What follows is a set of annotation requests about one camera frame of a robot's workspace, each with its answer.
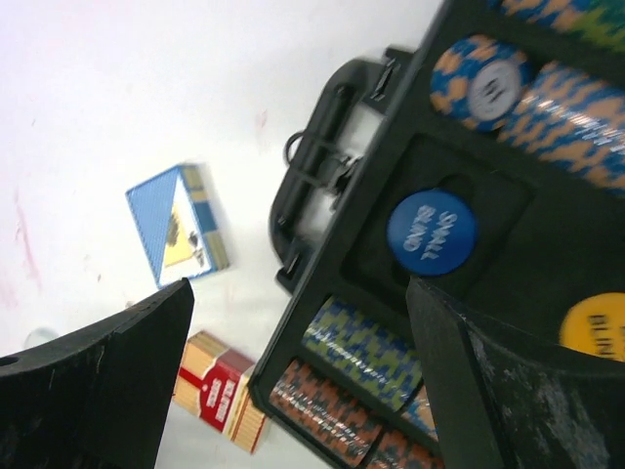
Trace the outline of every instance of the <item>yellow blind button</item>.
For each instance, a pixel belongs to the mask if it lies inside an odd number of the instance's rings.
[[[625,362],[625,293],[604,293],[572,307],[560,331],[561,345]]]

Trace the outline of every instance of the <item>blue small blind button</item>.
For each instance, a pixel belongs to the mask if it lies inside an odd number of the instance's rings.
[[[451,193],[416,192],[395,209],[387,241],[397,261],[424,277],[442,276],[469,258],[478,237],[476,217]]]

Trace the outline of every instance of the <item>brown poker chip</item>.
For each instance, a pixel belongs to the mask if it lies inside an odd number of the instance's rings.
[[[397,430],[388,432],[375,449],[367,469],[443,469],[442,460],[430,452],[409,442]]]
[[[351,466],[362,461],[382,429],[356,398],[297,360],[275,384],[270,402]]]

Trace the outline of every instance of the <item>white table surface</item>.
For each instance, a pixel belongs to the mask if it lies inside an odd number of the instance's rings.
[[[201,161],[233,267],[193,282],[191,332],[257,359],[288,302],[268,234],[282,145],[340,65],[416,47],[438,4],[0,2],[0,356],[152,293],[124,192]],[[271,427],[249,456],[172,405],[157,467],[325,466]]]

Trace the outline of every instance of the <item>blue poker chip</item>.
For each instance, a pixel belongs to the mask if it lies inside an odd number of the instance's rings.
[[[471,256],[478,224],[471,209],[449,192],[429,190],[405,198],[387,225],[397,261],[423,277],[443,276]]]
[[[517,47],[475,35],[440,56],[430,97],[437,111],[489,132],[505,124],[532,75],[529,59]]]

